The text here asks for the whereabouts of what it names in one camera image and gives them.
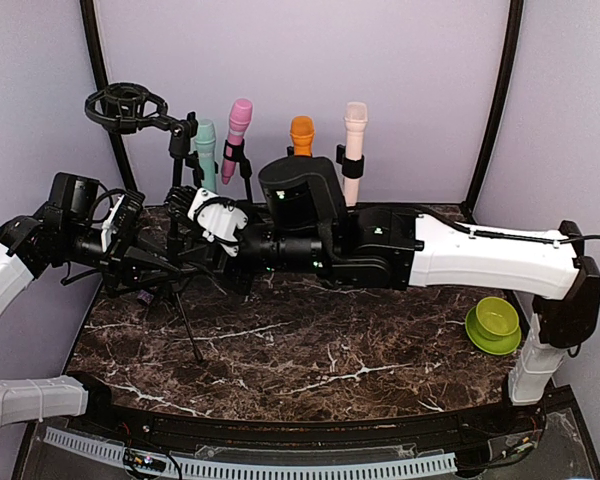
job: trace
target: orange microphone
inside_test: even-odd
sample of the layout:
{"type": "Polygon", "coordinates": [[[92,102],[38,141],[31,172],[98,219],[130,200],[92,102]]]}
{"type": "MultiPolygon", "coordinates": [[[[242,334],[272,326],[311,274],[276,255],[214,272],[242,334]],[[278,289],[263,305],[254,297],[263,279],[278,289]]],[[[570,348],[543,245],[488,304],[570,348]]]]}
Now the orange microphone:
{"type": "Polygon", "coordinates": [[[311,156],[311,144],[316,131],[311,117],[296,117],[291,121],[291,141],[293,154],[311,156]]]}

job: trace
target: tripod leg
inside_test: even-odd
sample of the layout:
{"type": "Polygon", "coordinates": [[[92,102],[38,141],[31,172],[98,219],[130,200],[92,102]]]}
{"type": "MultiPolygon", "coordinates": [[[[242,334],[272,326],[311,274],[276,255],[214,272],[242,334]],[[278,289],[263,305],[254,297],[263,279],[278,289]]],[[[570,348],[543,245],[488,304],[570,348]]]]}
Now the tripod leg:
{"type": "Polygon", "coordinates": [[[193,347],[193,355],[196,357],[196,361],[198,363],[204,362],[204,357],[202,356],[202,352],[200,348],[198,348],[198,344],[193,338],[193,332],[191,331],[191,326],[189,325],[189,320],[187,320],[187,314],[182,307],[182,302],[180,301],[180,294],[174,293],[176,304],[178,306],[178,310],[180,311],[180,316],[182,317],[182,321],[184,322],[184,326],[187,329],[187,335],[189,336],[189,340],[191,340],[191,346],[193,347]]]}

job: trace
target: microphone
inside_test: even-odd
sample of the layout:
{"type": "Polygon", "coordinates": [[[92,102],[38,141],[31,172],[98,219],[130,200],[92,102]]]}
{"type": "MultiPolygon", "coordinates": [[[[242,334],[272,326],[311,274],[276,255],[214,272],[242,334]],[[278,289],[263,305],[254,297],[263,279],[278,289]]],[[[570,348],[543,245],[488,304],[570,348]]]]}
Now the microphone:
{"type": "Polygon", "coordinates": [[[311,144],[316,131],[313,128],[311,117],[295,117],[291,121],[291,141],[293,142],[294,155],[311,157],[311,144]]]}
{"type": "MultiPolygon", "coordinates": [[[[368,122],[367,105],[365,103],[347,103],[347,111],[344,115],[344,127],[347,130],[347,144],[345,150],[345,157],[347,160],[356,162],[362,159],[364,130],[367,128],[368,122]]],[[[344,175],[344,198],[347,202],[347,206],[353,207],[358,202],[360,177],[349,178],[346,173],[344,173],[344,175]]]]}
{"type": "Polygon", "coordinates": [[[222,183],[228,184],[229,180],[236,171],[236,162],[231,160],[233,148],[239,147],[244,141],[244,132],[247,131],[251,123],[253,113],[253,103],[246,98],[239,98],[231,107],[229,114],[229,134],[224,149],[224,158],[222,160],[222,183]]]}
{"type": "Polygon", "coordinates": [[[202,187],[216,193],[216,129],[211,120],[205,119],[198,122],[198,133],[193,142],[198,151],[200,168],[204,172],[202,187]]]}

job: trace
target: teal microphone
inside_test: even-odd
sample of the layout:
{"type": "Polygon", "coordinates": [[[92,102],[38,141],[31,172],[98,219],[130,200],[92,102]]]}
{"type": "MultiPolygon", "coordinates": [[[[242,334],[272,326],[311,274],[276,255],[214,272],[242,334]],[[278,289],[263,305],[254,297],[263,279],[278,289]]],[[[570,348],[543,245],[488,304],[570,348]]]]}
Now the teal microphone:
{"type": "Polygon", "coordinates": [[[216,129],[211,120],[200,120],[198,122],[198,133],[193,139],[198,158],[200,159],[200,168],[204,172],[202,187],[216,193],[216,129]]]}

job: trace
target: dark marble surface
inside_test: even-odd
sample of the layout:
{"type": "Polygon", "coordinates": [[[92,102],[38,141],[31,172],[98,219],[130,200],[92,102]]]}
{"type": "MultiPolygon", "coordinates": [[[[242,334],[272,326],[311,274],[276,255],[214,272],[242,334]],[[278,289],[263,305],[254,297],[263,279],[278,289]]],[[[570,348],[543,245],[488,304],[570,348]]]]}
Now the dark marble surface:
{"type": "MultiPolygon", "coordinates": [[[[459,218],[454,207],[437,207],[459,218]]],[[[164,229],[160,212],[148,228],[164,229]]],[[[481,288],[333,291],[275,273],[252,293],[197,278],[183,294],[205,362],[176,309],[100,295],[70,370],[110,385],[117,404],[234,420],[363,420],[494,403],[515,355],[477,350],[464,317],[481,288]]]]}

